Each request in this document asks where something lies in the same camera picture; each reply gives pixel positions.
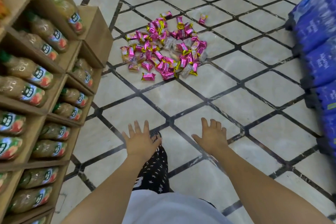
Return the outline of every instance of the pile of candy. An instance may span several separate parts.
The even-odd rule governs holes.
[[[142,74],[143,81],[154,81],[154,68],[164,80],[177,77],[186,78],[189,74],[197,76],[199,64],[207,58],[206,41],[198,39],[191,23],[183,23],[182,16],[176,18],[177,30],[169,32],[166,19],[171,18],[170,12],[161,14],[161,18],[148,23],[146,29],[137,30],[126,35],[129,46],[121,47],[121,57],[128,64],[128,70],[139,72],[140,66],[148,71]],[[201,15],[200,24],[204,24],[207,16]],[[163,56],[160,50],[169,52]]]

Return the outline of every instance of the star-print pants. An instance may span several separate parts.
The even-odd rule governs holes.
[[[160,145],[154,155],[142,167],[133,190],[149,189],[158,194],[169,192],[167,153]]]

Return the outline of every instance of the person's right arm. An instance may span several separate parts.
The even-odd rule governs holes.
[[[228,146],[226,129],[202,118],[202,138],[192,138],[214,156],[230,178],[255,224],[332,224],[319,210],[241,158]]]

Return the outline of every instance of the marble floor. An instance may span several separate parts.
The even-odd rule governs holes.
[[[52,224],[62,219],[126,158],[121,132],[149,120],[163,136],[171,189],[203,198],[233,223],[253,223],[216,161],[193,141],[200,118],[227,127],[229,146],[266,175],[298,193],[331,220],[335,178],[319,153],[315,113],[305,107],[288,12],[300,0],[75,0],[98,5],[115,39],[88,119],[81,130]],[[208,42],[198,76],[155,82],[128,72],[120,47],[125,35],[162,12],[192,22]],[[207,14],[205,25],[197,23]]]

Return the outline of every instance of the white shirt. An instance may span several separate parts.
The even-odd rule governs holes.
[[[133,191],[122,224],[158,223],[232,224],[212,205],[199,198],[176,192]]]

